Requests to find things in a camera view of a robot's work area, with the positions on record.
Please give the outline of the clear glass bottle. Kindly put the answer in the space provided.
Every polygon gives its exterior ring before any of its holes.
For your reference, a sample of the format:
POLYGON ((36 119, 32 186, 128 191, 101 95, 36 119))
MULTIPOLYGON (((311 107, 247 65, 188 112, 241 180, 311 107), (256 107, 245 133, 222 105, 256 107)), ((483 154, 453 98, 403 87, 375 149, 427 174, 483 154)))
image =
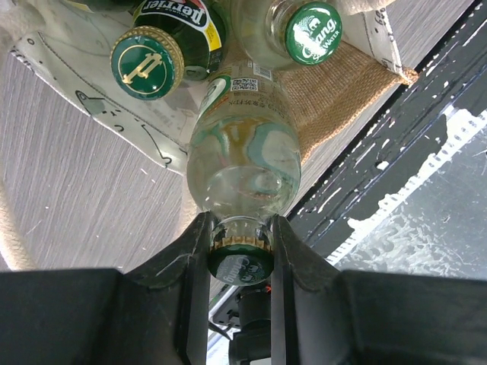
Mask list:
POLYGON ((290 71, 325 62, 342 38, 342 19, 326 1, 231 1, 231 25, 257 65, 290 71))
POLYGON ((191 196, 216 219, 208 268, 234 286, 272 273, 271 219, 297 195, 301 154, 294 116, 278 76, 248 59, 208 83, 189 143, 191 196))

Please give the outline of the green bottle yellow label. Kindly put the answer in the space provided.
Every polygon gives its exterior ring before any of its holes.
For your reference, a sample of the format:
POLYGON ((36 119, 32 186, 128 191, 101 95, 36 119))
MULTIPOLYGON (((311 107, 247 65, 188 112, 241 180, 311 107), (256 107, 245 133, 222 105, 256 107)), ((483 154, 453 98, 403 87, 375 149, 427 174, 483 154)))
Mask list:
POLYGON ((181 83, 204 81, 217 71, 228 37, 221 1, 143 1, 113 46, 111 72, 131 97, 161 99, 181 83))

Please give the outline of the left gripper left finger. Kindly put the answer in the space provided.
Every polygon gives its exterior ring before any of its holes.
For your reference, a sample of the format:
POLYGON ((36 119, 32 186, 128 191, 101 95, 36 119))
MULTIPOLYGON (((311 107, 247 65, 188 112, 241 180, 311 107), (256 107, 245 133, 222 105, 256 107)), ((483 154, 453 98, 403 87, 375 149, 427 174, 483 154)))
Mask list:
POLYGON ((203 364, 212 215, 128 273, 4 272, 3 364, 203 364))

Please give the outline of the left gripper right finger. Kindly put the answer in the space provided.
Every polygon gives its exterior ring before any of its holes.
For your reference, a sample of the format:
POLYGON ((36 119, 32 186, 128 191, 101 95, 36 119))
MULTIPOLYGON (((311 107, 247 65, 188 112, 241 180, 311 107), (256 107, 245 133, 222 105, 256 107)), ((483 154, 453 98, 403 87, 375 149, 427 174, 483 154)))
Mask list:
POLYGON ((339 271, 270 222, 274 364, 484 364, 484 281, 339 271))

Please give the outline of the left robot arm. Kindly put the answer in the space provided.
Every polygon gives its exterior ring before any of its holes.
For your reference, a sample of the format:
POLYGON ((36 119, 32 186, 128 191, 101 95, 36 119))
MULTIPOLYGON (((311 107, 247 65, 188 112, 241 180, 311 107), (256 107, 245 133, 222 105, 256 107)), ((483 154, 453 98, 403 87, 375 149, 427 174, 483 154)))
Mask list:
POLYGON ((201 213, 129 273, 1 275, 3 364, 204 364, 209 280, 240 286, 232 364, 484 364, 486 284, 339 271, 276 216, 256 237, 201 213))

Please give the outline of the canvas tote bag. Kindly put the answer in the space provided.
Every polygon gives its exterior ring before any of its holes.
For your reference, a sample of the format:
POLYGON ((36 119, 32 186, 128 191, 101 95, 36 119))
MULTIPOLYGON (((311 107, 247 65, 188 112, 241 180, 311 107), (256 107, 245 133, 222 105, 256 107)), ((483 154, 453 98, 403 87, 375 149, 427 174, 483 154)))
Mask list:
POLYGON ((110 70, 129 13, 1 3, 1 268, 118 268, 160 252, 194 217, 186 150, 205 83, 163 100, 110 70))

